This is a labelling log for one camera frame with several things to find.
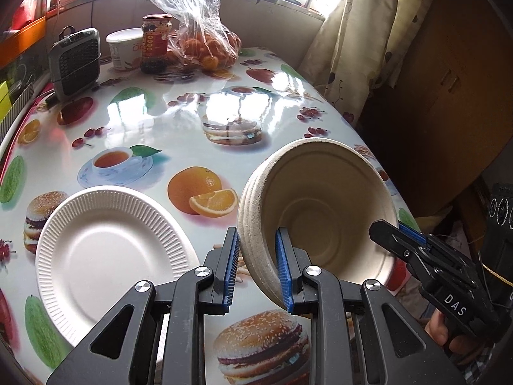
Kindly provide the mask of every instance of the bag of oranges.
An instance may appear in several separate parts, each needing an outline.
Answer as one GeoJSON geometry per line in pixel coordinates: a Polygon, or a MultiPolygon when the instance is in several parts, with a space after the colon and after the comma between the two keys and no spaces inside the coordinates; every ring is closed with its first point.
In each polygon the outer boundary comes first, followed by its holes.
{"type": "Polygon", "coordinates": [[[182,64],[207,71],[233,66],[240,50],[239,37],[219,19],[221,0],[150,0],[180,21],[169,35],[168,50],[182,64]]]}

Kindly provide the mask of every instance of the fruit-patterned tablecloth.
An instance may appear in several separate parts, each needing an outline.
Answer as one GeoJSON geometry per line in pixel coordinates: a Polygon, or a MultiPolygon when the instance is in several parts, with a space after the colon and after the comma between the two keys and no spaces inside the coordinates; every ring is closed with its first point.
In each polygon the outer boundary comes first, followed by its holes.
{"type": "MultiPolygon", "coordinates": [[[[0,334],[16,360],[45,383],[69,351],[39,299],[34,253],[53,209],[83,188],[114,184],[149,195],[173,215],[203,262],[235,225],[238,197],[263,160],[302,137],[329,137],[378,169],[399,219],[415,227],[348,121],[351,115],[341,116],[264,48],[243,49],[234,67],[208,75],[170,70],[153,77],[104,64],[98,85],[74,101],[47,110],[38,97],[6,152],[0,185],[0,334]],[[139,157],[135,166],[116,167],[129,156],[139,157]],[[116,172],[109,173],[111,165],[116,172]],[[216,201],[201,196],[212,190],[216,201]]],[[[122,270],[123,256],[119,262],[113,270],[122,270]]],[[[391,289],[403,279],[397,273],[391,289]]],[[[239,260],[229,314],[205,321],[207,384],[304,383],[309,336],[309,320],[276,307],[239,260]]]]}

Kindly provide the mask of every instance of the silver screw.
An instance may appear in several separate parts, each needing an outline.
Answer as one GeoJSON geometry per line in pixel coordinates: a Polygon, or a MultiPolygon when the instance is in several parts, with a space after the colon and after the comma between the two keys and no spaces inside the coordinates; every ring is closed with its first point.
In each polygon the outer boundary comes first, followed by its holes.
{"type": "Polygon", "coordinates": [[[309,275],[312,275],[313,277],[320,275],[321,272],[322,272],[322,269],[319,266],[310,265],[306,268],[306,273],[309,275]]]}
{"type": "Polygon", "coordinates": [[[379,281],[376,281],[376,279],[367,279],[365,281],[365,287],[371,291],[377,291],[381,288],[381,284],[379,281]]]}
{"type": "Polygon", "coordinates": [[[197,277],[206,277],[209,273],[210,273],[210,269],[209,269],[209,268],[207,268],[206,266],[198,266],[198,267],[194,270],[194,274],[195,274],[197,277]]]}
{"type": "Polygon", "coordinates": [[[145,293],[148,289],[150,289],[150,283],[148,281],[139,281],[135,284],[135,290],[138,293],[145,293]]]}

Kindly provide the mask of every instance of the beige curtain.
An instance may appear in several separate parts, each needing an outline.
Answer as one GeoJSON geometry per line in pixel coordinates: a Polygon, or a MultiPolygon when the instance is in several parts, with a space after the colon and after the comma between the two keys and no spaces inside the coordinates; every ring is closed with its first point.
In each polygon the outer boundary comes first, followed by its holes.
{"type": "Polygon", "coordinates": [[[432,0],[341,0],[299,73],[355,125],[372,89],[394,86],[432,0]]]}

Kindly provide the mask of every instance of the stack of beige bowls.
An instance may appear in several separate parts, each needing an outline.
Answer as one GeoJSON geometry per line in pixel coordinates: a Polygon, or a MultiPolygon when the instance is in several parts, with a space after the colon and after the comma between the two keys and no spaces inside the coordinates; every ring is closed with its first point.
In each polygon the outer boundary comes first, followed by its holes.
{"type": "Polygon", "coordinates": [[[397,226],[385,183],[350,147],[320,137],[294,141],[253,172],[240,197],[244,261],[265,295],[283,306],[274,236],[286,227],[294,247],[338,278],[385,284],[394,257],[369,238],[372,222],[397,226]]]}

